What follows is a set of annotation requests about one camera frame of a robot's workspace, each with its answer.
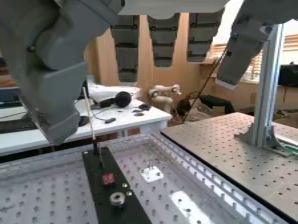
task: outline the black headphones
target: black headphones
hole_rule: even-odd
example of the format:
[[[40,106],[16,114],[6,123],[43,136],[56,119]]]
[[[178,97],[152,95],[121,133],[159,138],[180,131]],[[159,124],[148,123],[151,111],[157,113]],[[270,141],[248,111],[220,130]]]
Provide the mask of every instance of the black headphones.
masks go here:
[[[115,98],[109,98],[107,100],[103,100],[97,104],[100,105],[100,108],[109,107],[112,104],[116,104],[120,108],[127,107],[132,102],[132,96],[128,92],[120,92]]]

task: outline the window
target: window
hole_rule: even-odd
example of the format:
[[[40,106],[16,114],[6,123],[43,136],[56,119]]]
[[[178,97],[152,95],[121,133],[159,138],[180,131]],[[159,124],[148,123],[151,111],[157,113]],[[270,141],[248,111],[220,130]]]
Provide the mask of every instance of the window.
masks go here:
[[[222,16],[218,35],[214,37],[213,41],[212,54],[210,54],[213,58],[220,58],[226,48],[226,43],[230,38],[230,27],[234,22],[242,3],[244,0],[230,0],[230,2],[226,4],[226,10]],[[281,63],[290,64],[292,62],[294,62],[296,64],[298,64],[298,22],[296,20],[292,20],[285,24],[285,35],[286,35],[285,48],[281,57]],[[244,75],[242,81],[260,80],[261,64],[262,64],[262,51],[254,57],[252,64]]]

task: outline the black cable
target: black cable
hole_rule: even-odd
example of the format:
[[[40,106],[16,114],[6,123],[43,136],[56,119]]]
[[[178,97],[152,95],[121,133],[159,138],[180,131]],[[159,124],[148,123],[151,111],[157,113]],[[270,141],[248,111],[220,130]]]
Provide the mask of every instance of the black cable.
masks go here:
[[[96,118],[97,120],[101,120],[101,121],[107,121],[108,119],[103,119],[103,118],[99,118],[96,115],[99,115],[99,114],[101,114],[101,113],[104,113],[105,111],[108,111],[108,110],[111,110],[111,109],[115,109],[116,107],[109,107],[109,108],[105,108],[105,109],[103,109],[99,113],[93,113],[93,111],[91,111],[92,112],[92,114],[93,114],[93,116],[91,117],[91,118]]]
[[[12,116],[15,116],[15,115],[19,115],[19,114],[25,114],[27,112],[21,112],[21,113],[17,113],[17,114],[12,114],[12,115],[8,115],[8,116],[4,116],[4,117],[0,117],[0,119],[4,119],[4,118],[7,118],[7,117],[12,117]]]
[[[198,98],[200,98],[200,96],[201,96],[201,94],[202,94],[202,91],[204,91],[204,89],[205,89],[205,87],[206,87],[206,85],[208,85],[208,82],[209,82],[209,80],[210,80],[210,78],[212,78],[212,74],[213,74],[213,72],[214,72],[217,66],[220,65],[220,63],[221,63],[221,61],[222,61],[222,59],[224,59],[224,57],[225,57],[225,55],[226,55],[226,51],[228,51],[228,47],[225,48],[225,50],[224,50],[224,52],[222,52],[222,55],[221,55],[221,57],[220,57],[220,60],[217,61],[216,65],[214,65],[214,67],[213,67],[213,69],[212,69],[212,72],[210,72],[210,74],[209,74],[209,76],[208,76],[208,79],[206,79],[206,81],[205,81],[205,83],[204,83],[204,85],[202,85],[202,88],[201,88],[201,90],[198,91],[198,95],[197,95],[197,97],[196,97],[196,99],[194,99],[194,101],[193,101],[193,103],[192,103],[192,106],[190,106],[190,108],[189,108],[189,111],[186,112],[186,115],[184,116],[182,124],[184,124],[185,121],[186,121],[186,118],[188,118],[188,116],[189,116],[189,112],[190,112],[190,110],[193,109],[193,105],[196,104],[196,102],[197,102],[197,100],[198,100]]]

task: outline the wire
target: wire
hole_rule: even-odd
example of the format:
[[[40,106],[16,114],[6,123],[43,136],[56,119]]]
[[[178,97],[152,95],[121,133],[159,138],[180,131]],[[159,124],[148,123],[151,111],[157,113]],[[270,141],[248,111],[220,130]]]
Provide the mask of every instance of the wire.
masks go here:
[[[111,110],[111,109],[115,109],[116,107],[109,107],[109,108],[105,108],[105,109],[103,109],[99,113],[93,113],[93,111],[92,111],[92,114],[93,114],[93,116],[91,117],[91,118],[96,118],[97,120],[101,120],[101,121],[107,121],[108,119],[103,119],[103,118],[99,118],[96,115],[99,115],[99,114],[101,114],[101,113],[104,113],[105,111],[108,111],[108,110]]]
[[[194,104],[196,104],[196,102],[197,102],[197,100],[198,100],[198,98],[200,98],[200,96],[201,96],[201,94],[202,94],[202,91],[204,91],[204,89],[205,89],[205,87],[206,87],[206,85],[208,85],[208,82],[209,82],[209,80],[210,80],[210,78],[212,78],[212,74],[213,74],[213,72],[214,72],[217,66],[220,65],[220,63],[221,63],[221,61],[222,61],[222,59],[224,59],[224,57],[225,57],[225,55],[226,55],[226,51],[228,51],[228,47],[225,48],[225,50],[224,50],[224,52],[222,52],[222,55],[221,55],[221,57],[220,57],[220,60],[217,61],[216,65],[214,65],[214,67],[213,67],[213,69],[212,69],[212,72],[210,72],[210,74],[209,74],[209,76],[208,76],[208,79],[206,79],[206,81],[205,81],[205,83],[204,83],[204,85],[202,85],[202,88],[201,88],[201,90],[198,91],[198,95],[197,95],[197,97],[196,97],[196,99],[194,99],[194,101],[193,101],[193,103],[192,103],[192,106],[190,106],[190,108],[189,108],[189,111],[186,112],[186,115],[185,115],[185,117],[184,117],[182,124],[185,123],[185,121],[186,121],[186,119],[188,119],[189,112],[190,112],[190,110],[193,109],[193,106],[194,106]]]
[[[176,122],[176,123],[180,123],[180,124],[182,124],[182,120],[180,119],[180,114],[178,114],[178,111],[177,111],[177,109],[176,109],[176,106],[174,106],[174,103],[172,102],[172,107],[173,107],[173,110],[174,110],[174,113],[176,113],[176,117],[177,117],[177,119],[178,119],[178,121],[173,118],[173,121]]]
[[[19,114],[25,114],[27,112],[21,112],[21,113],[17,113],[17,114],[12,114],[12,115],[8,115],[8,116],[4,116],[4,117],[0,117],[0,119],[4,119],[4,118],[7,118],[7,117],[12,117],[12,116],[15,116],[15,115],[19,115]]]

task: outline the white table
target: white table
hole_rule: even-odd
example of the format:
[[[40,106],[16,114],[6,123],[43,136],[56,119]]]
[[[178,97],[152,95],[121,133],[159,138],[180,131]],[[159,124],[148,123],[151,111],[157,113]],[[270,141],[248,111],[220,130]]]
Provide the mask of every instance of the white table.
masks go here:
[[[96,135],[104,135],[108,133],[119,132],[131,129],[140,128],[141,133],[149,133],[157,131],[162,128],[168,127],[168,121],[172,118],[172,115],[160,109],[152,107],[149,111],[143,112],[144,116],[135,116],[133,110],[136,107],[141,105],[143,102],[139,100],[133,100],[129,106],[124,109],[121,108],[111,108],[101,112],[97,117],[101,119],[116,118],[116,121],[111,124],[105,124],[104,121],[92,118],[93,128]],[[81,115],[87,116],[85,102],[81,100],[76,104],[77,110]],[[0,109],[0,117],[24,112],[25,109],[23,107]],[[24,116],[16,115],[10,118],[0,119],[13,120],[19,119]],[[77,129],[77,132],[67,139],[65,142],[76,141],[84,138],[91,137],[91,126],[89,124]],[[0,156],[10,155],[17,152],[28,151],[36,148],[51,146],[48,140],[41,134],[40,130],[15,132],[8,134],[0,134]]]

